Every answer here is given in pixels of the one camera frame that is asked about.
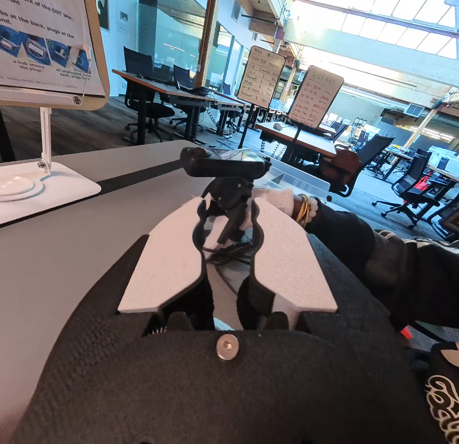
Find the black usb cable orange plugs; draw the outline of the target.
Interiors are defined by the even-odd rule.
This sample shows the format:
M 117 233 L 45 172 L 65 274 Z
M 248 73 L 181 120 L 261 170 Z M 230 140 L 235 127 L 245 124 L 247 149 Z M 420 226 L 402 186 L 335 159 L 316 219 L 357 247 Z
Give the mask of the black usb cable orange plugs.
M 233 292 L 235 296 L 238 296 L 238 291 L 232 286 L 230 281 L 222 273 L 221 268 L 234 261 L 250 265 L 251 258 L 255 253 L 255 246 L 250 241 L 238 242 L 227 247 L 205 247 L 201 249 L 202 252 L 208 253 L 206 261 L 214 265 L 215 271 L 220 279 L 226 284 L 226 286 Z

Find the person's right hand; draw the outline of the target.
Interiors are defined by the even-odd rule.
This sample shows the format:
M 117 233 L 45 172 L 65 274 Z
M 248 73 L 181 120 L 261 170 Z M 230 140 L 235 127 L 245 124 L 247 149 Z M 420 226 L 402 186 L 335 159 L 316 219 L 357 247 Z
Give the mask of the person's right hand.
M 292 217 L 293 215 L 295 199 L 294 193 L 290 188 L 256 187 L 252 191 L 251 198 L 261 198 L 287 216 Z

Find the gold wrist bangles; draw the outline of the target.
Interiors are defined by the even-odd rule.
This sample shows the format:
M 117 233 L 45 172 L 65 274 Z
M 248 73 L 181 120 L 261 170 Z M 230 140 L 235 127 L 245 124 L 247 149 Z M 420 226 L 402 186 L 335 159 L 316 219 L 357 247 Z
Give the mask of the gold wrist bangles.
M 295 222 L 308 231 L 319 220 L 321 211 L 320 200 L 307 194 L 293 195 L 293 212 L 292 218 Z

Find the white board stand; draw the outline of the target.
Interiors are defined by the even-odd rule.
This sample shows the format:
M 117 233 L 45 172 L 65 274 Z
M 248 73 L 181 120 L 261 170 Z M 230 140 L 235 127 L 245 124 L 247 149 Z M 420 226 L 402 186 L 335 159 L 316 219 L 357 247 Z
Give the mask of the white board stand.
M 83 200 L 101 192 L 98 183 L 52 162 L 51 108 L 40 109 L 42 153 L 38 161 L 0 168 L 0 224 Z

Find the phone icon door window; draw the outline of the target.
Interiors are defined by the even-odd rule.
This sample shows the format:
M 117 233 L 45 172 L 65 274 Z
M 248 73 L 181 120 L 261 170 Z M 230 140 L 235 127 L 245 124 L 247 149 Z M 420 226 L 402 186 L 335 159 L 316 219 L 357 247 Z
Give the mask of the phone icon door window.
M 108 0 L 95 0 L 100 27 L 109 30 Z

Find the dark printed sweatshirt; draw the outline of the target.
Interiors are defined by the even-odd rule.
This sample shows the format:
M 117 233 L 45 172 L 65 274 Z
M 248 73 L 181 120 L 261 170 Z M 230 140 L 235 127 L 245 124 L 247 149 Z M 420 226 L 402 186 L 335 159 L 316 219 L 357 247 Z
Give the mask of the dark printed sweatshirt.
M 430 413 L 450 444 L 459 442 L 459 343 L 435 344 L 425 383 Z

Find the clear plastic bin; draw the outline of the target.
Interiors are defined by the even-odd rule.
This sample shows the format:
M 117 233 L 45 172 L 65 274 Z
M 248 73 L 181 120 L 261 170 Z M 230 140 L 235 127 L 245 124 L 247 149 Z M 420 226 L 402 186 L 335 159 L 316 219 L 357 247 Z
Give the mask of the clear plastic bin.
M 255 180 L 256 187 L 292 189 L 293 193 L 310 194 L 320 199 L 329 195 L 330 184 L 279 160 L 271 160 L 271 167 L 261 178 Z

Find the wooden support post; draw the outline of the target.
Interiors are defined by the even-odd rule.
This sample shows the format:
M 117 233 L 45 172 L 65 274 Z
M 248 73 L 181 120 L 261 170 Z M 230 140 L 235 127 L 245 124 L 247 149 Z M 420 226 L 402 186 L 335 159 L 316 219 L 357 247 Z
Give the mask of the wooden support post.
M 207 0 L 203 33 L 199 49 L 198 66 L 195 75 L 195 88 L 203 87 L 206 83 L 213 39 L 215 36 L 215 28 L 218 19 L 219 4 L 220 0 Z

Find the handwritten whiteboard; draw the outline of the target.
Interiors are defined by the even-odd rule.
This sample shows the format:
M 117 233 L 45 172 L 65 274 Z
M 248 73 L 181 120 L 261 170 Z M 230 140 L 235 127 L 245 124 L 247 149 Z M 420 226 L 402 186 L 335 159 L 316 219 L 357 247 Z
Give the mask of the handwritten whiteboard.
M 251 47 L 237 98 L 250 103 L 248 117 L 238 148 L 242 149 L 251 117 L 256 107 L 267 109 L 270 106 L 274 90 L 285 66 L 285 57 L 261 48 Z
M 318 128 L 344 84 L 340 75 L 310 65 L 289 109 L 287 118 Z

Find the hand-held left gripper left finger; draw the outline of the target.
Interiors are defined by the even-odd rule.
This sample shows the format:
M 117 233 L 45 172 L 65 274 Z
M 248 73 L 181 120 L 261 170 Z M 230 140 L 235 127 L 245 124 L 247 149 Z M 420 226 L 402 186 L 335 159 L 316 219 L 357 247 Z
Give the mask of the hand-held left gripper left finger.
M 202 281 L 206 208 L 205 199 L 194 197 L 152 229 L 118 305 L 119 313 L 157 313 Z

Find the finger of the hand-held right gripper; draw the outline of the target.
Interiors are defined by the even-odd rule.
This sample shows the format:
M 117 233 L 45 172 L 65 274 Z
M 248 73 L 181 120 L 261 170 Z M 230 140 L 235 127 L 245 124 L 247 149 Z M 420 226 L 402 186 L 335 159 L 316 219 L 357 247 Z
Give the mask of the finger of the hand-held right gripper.
M 223 229 L 228 222 L 228 218 L 225 215 L 218 217 L 210 217 L 205 228 L 209 231 L 205 239 L 205 248 L 208 250 L 219 250 L 221 248 L 229 247 L 230 240 L 227 239 L 224 243 L 219 243 L 218 239 L 221 236 Z

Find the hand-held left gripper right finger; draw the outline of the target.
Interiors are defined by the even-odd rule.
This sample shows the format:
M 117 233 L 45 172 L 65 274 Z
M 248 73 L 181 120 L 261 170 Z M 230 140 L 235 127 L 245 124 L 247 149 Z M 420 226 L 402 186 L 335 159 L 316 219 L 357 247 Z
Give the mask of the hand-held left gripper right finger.
M 253 199 L 251 214 L 251 282 L 265 293 L 267 314 L 284 313 L 290 329 L 302 312 L 335 314 L 338 305 L 302 227 L 262 198 Z

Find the wooden office desk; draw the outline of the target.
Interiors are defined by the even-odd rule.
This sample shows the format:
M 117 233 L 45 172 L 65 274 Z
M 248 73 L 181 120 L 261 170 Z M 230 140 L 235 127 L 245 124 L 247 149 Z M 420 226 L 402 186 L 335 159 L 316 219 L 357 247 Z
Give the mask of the wooden office desk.
M 125 139 L 134 145 L 143 145 L 145 143 L 146 119 L 147 119 L 147 95 L 151 92 L 157 93 L 164 97 L 164 102 L 170 105 L 189 106 L 191 111 L 187 114 L 185 134 L 177 136 L 192 143 L 204 144 L 196 139 L 198 125 L 198 113 L 201 108 L 214 106 L 217 110 L 223 112 L 240 111 L 244 108 L 244 103 L 231 98 L 224 97 L 222 94 L 210 92 L 206 95 L 198 95 L 180 90 L 175 86 L 169 86 L 163 83 L 142 78 L 136 74 L 131 74 L 123 70 L 112 69 L 114 74 L 119 75 L 122 79 L 136 85 L 139 93 L 138 98 L 138 119 L 137 119 L 137 137 L 125 137 Z
M 332 140 L 310 133 L 304 130 L 302 126 L 298 128 L 295 125 L 282 123 L 281 130 L 277 130 L 274 128 L 276 124 L 277 122 L 257 123 L 255 128 L 268 135 L 266 140 L 272 139 L 286 146 L 282 156 L 283 161 L 287 161 L 294 150 L 303 151 L 309 149 L 331 158 L 336 155 Z

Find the black office chair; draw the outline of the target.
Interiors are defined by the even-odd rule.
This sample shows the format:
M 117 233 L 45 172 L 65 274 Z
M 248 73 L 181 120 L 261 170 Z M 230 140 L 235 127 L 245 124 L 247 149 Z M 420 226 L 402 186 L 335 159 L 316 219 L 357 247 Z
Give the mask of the black office chair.
M 125 72 L 139 80 L 153 80 L 153 61 L 149 55 L 123 48 L 125 60 Z M 164 105 L 163 102 L 155 102 L 156 91 L 135 81 L 127 80 L 127 89 L 124 97 L 124 104 L 128 109 L 137 113 L 144 111 L 145 130 L 153 133 L 159 142 L 163 142 L 159 127 L 159 120 L 173 117 L 175 111 Z
M 329 192 L 348 197 L 359 174 L 392 142 L 393 137 L 375 135 L 357 152 L 339 150 L 333 158 L 318 166 L 318 177 L 329 183 Z
M 424 170 L 426 169 L 427 164 L 428 157 L 416 153 L 408 170 L 401 178 L 392 184 L 391 189 L 403 200 L 403 203 L 396 204 L 382 200 L 376 200 L 371 203 L 372 206 L 383 204 L 391 207 L 391 209 L 386 212 L 382 212 L 381 217 L 387 217 L 387 215 L 391 212 L 403 213 L 410 219 L 411 222 L 408 229 L 414 229 L 417 223 L 421 220 L 422 215 L 414 213 L 410 209 L 410 206 L 413 206 L 414 208 L 418 208 L 422 204 L 429 205 L 430 207 L 440 206 L 438 200 L 427 195 L 428 189 L 418 189 L 415 187 L 424 176 Z
M 181 68 L 181 67 L 179 67 L 177 65 L 174 65 L 174 80 L 175 80 L 175 83 L 177 84 L 178 88 L 180 90 L 186 90 L 189 93 L 195 93 L 194 81 L 192 81 L 192 79 L 190 77 L 190 73 L 191 72 L 190 72 L 189 69 L 184 69 L 184 68 Z M 198 95 L 199 96 L 204 96 L 204 94 L 201 92 L 200 89 L 201 89 L 201 87 L 199 87 L 197 89 Z M 180 109 L 182 112 L 184 112 L 187 115 L 192 111 L 192 107 L 188 106 L 188 105 L 174 105 L 174 107 Z M 205 109 L 203 107 L 201 107 L 199 112 L 202 113 L 202 112 L 204 112 L 204 110 Z M 195 113 L 195 117 L 194 118 L 196 120 L 198 120 L 199 119 L 199 114 Z M 177 122 L 173 127 L 174 129 L 176 129 L 176 127 L 178 125 L 186 123 L 186 119 L 174 118 L 174 119 L 169 120 L 169 124 L 172 124 L 173 122 Z M 199 128 L 201 131 L 203 131 L 203 127 L 201 125 L 197 125 L 197 128 Z

